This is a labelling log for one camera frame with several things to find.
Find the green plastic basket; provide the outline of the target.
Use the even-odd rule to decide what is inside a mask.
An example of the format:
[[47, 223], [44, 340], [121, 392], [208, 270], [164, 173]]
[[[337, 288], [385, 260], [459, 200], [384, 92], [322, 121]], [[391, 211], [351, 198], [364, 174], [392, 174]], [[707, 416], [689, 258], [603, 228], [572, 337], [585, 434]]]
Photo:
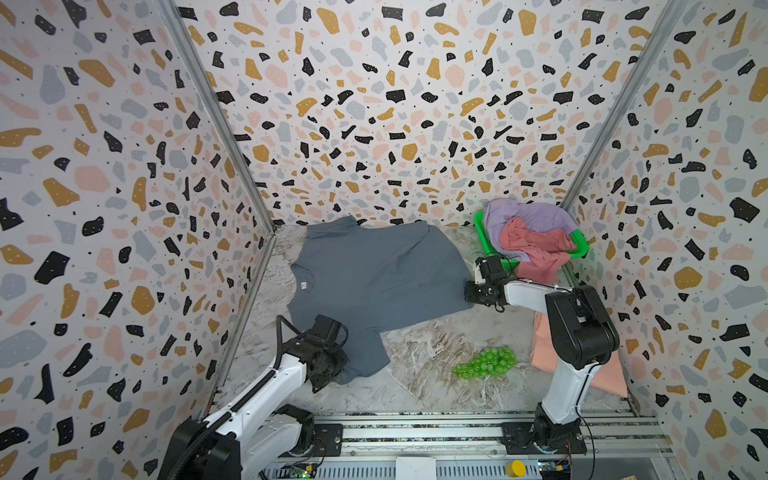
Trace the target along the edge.
[[[485, 230], [483, 219], [484, 219], [483, 211], [477, 212], [473, 217], [474, 227], [476, 229], [476, 233], [478, 235], [480, 244], [482, 246], [482, 250], [486, 256], [499, 256], [499, 253], [495, 250], [495, 248], [492, 246], [490, 242], [490, 237], [488, 236]], [[575, 246], [574, 249], [568, 250], [568, 253], [570, 254], [570, 256], [572, 258], [584, 257], [588, 253], [589, 246], [582, 232], [576, 229], [570, 234], [570, 238], [572, 243]], [[501, 259], [501, 263], [504, 269], [508, 273], [513, 273], [516, 270], [517, 265], [519, 264], [519, 261], [515, 259], [509, 259], [509, 258], [503, 257]]]

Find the yellow round cap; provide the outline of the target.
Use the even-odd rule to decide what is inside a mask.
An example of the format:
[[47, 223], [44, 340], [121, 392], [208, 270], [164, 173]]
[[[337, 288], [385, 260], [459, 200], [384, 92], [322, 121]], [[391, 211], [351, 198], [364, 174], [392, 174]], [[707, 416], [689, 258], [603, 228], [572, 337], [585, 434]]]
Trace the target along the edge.
[[514, 460], [504, 466], [505, 475], [508, 478], [523, 478], [527, 475], [527, 467], [521, 460]]

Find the left corner aluminium post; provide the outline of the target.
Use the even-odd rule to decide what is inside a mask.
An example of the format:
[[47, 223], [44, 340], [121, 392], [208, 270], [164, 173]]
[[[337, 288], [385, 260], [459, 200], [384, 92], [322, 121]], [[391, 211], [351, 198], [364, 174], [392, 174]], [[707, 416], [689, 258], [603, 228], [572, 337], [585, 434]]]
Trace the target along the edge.
[[269, 217], [267, 208], [254, 182], [252, 172], [248, 168], [244, 155], [237, 145], [235, 135], [225, 118], [215, 90], [207, 79], [203, 64], [178, 12], [176, 3], [171, 0], [158, 0], [156, 5], [160, 17], [169, 30], [170, 39], [177, 47], [179, 56], [184, 61], [191, 81], [199, 93], [200, 100], [208, 112], [211, 122], [233, 162], [235, 171], [243, 183], [243, 188], [253, 204], [258, 218], [258, 225], [267, 237], [273, 237], [276, 230], [274, 222]]

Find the dark pink t-shirt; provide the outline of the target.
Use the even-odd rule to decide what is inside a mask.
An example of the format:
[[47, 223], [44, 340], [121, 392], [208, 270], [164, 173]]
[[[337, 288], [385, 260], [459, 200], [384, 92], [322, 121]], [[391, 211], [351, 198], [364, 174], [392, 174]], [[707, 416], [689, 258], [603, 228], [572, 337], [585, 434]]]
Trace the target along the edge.
[[528, 256], [515, 269], [518, 278], [550, 285], [558, 280], [558, 270], [569, 261], [569, 251], [576, 247], [564, 230], [535, 232], [521, 218], [511, 219], [501, 230], [499, 240], [503, 249]]

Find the right corner aluminium post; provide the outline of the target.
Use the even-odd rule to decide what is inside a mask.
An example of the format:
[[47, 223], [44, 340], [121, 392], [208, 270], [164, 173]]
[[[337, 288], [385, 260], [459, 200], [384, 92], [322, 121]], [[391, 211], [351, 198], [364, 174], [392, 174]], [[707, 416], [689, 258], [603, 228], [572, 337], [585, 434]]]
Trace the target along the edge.
[[567, 189], [563, 201], [560, 203], [561, 208], [569, 210], [576, 203], [582, 188], [589, 181], [589, 175], [599, 163], [600, 157], [607, 148], [615, 130], [633, 104], [633, 98], [643, 85], [648, 72], [663, 50], [667, 39], [672, 35], [674, 27], [682, 18], [687, 4], [688, 1], [685, 0], [669, 0], [664, 5], [664, 9], [661, 11], [651, 32], [650, 39], [646, 42], [635, 67], [630, 72], [627, 81], [616, 97], [613, 109], [609, 112], [603, 125], [598, 130], [598, 134], [588, 150], [584, 162], [574, 175], [573, 181]]

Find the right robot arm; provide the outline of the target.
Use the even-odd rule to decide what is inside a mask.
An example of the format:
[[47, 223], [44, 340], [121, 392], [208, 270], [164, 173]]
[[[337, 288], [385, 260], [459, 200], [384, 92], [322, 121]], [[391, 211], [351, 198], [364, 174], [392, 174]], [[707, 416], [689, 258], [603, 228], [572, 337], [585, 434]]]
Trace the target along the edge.
[[619, 347], [619, 335], [600, 296], [591, 286], [565, 288], [518, 279], [499, 256], [475, 261], [478, 281], [465, 283], [465, 299], [501, 312], [517, 306], [547, 316], [557, 365], [531, 421], [501, 426], [509, 455], [565, 455], [587, 451], [582, 404], [600, 367]]

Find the folded salmon t-shirt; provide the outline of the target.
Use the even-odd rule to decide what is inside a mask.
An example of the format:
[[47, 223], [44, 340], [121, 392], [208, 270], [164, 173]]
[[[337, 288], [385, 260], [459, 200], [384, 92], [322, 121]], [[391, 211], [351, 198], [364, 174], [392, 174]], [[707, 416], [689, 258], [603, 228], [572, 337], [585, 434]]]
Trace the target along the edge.
[[[536, 312], [534, 315], [531, 365], [539, 370], [554, 373], [557, 359], [551, 340], [548, 318], [545, 314]], [[617, 353], [613, 353], [609, 362], [600, 368], [591, 385], [619, 397], [627, 397], [628, 389]]]

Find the grey t-shirt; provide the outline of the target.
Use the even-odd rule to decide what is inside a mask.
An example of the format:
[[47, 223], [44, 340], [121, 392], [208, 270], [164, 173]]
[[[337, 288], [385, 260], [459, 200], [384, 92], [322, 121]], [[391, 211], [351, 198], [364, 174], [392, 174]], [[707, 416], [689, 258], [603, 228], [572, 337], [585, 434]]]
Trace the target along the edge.
[[371, 377], [389, 356], [381, 335], [470, 309], [460, 252], [425, 222], [366, 228], [354, 218], [312, 225], [291, 271], [288, 312], [300, 329], [319, 315], [347, 327], [349, 358], [336, 383]]

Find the corner aluminium post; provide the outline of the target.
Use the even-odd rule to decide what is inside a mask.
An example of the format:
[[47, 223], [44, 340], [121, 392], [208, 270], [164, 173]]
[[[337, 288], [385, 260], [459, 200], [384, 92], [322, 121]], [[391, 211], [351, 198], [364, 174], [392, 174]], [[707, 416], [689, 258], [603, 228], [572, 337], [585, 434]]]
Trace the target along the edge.
[[253, 204], [258, 218], [258, 225], [267, 237], [273, 237], [276, 230], [274, 222], [269, 217], [267, 208], [254, 182], [252, 172], [248, 168], [244, 155], [237, 145], [235, 135], [225, 118], [215, 90], [207, 79], [203, 64], [178, 12], [176, 3], [171, 0], [158, 0], [156, 5], [160, 17], [169, 30], [170, 39], [177, 47], [179, 56], [184, 61], [191, 81], [199, 93], [200, 100], [208, 112], [211, 122], [233, 162], [235, 171], [243, 183], [243, 188]]
[[682, 18], [687, 4], [688, 1], [685, 0], [669, 0], [664, 5], [664, 9], [661, 11], [651, 32], [650, 39], [646, 42], [635, 67], [630, 72], [627, 81], [616, 97], [613, 109], [609, 112], [603, 125], [598, 130], [598, 134], [588, 150], [584, 162], [574, 175], [573, 181], [567, 189], [563, 201], [560, 203], [561, 208], [569, 210], [576, 203], [582, 188], [589, 181], [589, 175], [599, 163], [600, 157], [607, 148], [615, 130], [633, 104], [633, 98], [643, 85], [648, 72], [663, 50], [667, 39], [672, 35], [674, 27]]

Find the green toy grapes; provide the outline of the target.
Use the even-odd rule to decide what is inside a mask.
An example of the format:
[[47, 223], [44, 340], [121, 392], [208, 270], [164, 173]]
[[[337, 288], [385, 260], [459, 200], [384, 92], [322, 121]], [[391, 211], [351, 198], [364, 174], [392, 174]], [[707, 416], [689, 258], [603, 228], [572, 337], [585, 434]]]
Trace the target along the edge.
[[516, 365], [517, 357], [510, 348], [486, 348], [468, 362], [454, 367], [453, 374], [465, 380], [503, 377]]

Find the white box on rail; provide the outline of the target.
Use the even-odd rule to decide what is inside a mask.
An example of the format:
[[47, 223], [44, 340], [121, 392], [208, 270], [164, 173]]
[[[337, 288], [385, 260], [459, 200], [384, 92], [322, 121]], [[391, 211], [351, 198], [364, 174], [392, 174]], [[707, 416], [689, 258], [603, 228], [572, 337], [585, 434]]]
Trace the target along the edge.
[[398, 457], [395, 461], [395, 479], [436, 480], [437, 462], [431, 457]]

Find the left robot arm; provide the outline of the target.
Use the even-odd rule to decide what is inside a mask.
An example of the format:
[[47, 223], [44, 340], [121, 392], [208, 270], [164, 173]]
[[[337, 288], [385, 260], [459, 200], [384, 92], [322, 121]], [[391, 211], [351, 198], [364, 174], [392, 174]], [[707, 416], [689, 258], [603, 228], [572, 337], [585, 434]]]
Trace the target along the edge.
[[277, 339], [273, 364], [232, 401], [174, 431], [162, 479], [257, 479], [284, 458], [308, 465], [340, 452], [339, 425], [317, 426], [313, 413], [287, 403], [303, 385], [319, 392], [344, 370], [346, 326], [319, 315], [311, 328]]

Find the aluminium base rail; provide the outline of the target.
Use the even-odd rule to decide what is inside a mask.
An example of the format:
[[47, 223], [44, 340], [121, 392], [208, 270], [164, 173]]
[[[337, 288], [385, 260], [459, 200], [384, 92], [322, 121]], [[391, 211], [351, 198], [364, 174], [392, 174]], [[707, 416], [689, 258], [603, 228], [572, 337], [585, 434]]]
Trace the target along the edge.
[[[509, 455], [501, 426], [531, 421], [530, 411], [480, 413], [358, 413], [320, 416], [317, 426], [339, 425], [340, 452], [308, 465], [278, 460], [264, 479], [395, 479], [398, 457], [431, 457], [437, 479], [681, 479], [682, 468], [658, 422], [628, 410], [583, 414], [587, 451], [565, 455]], [[523, 478], [504, 466], [521, 460]]]

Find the lilac t-shirt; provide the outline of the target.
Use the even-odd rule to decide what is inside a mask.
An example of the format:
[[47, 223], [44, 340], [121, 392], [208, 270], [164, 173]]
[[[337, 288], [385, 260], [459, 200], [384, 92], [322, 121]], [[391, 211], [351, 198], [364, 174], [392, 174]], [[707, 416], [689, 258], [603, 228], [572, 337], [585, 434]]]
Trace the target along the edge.
[[501, 245], [501, 232], [511, 220], [519, 218], [528, 230], [545, 233], [562, 229], [570, 235], [578, 229], [576, 222], [564, 209], [546, 203], [518, 203], [513, 198], [492, 200], [483, 213], [483, 227], [496, 252], [519, 262], [529, 262], [530, 257], [522, 251], [504, 249]]

